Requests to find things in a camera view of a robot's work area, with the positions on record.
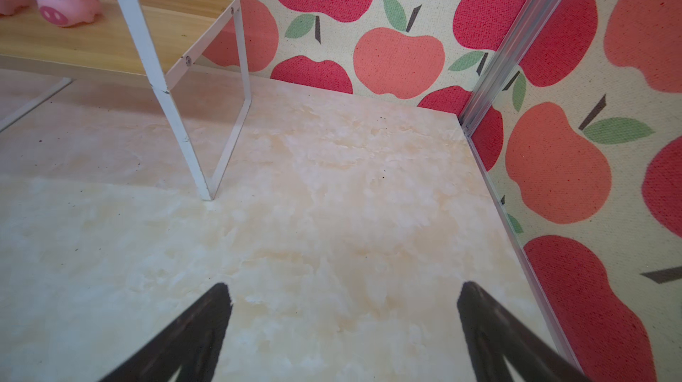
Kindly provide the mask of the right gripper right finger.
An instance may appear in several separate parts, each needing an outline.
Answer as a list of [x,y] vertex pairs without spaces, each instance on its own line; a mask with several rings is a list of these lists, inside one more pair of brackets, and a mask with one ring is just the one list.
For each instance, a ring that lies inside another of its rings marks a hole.
[[458,298],[472,368],[478,381],[587,381],[479,284],[463,284]]

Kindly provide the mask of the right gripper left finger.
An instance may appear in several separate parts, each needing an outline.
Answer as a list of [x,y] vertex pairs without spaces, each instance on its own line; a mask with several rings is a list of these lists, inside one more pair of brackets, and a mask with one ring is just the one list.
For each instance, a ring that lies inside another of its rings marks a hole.
[[105,381],[211,381],[233,310],[228,286],[215,284]]

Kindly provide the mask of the wooden two-tier shelf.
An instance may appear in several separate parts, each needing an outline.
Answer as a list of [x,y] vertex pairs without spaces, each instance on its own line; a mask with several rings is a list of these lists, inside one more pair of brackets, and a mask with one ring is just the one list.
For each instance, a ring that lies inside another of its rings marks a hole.
[[[101,0],[91,24],[51,27],[37,5],[1,21],[1,67],[76,79],[150,86],[179,143],[200,197],[214,199],[252,102],[242,0]],[[244,103],[211,177],[202,171],[172,89],[234,24]]]

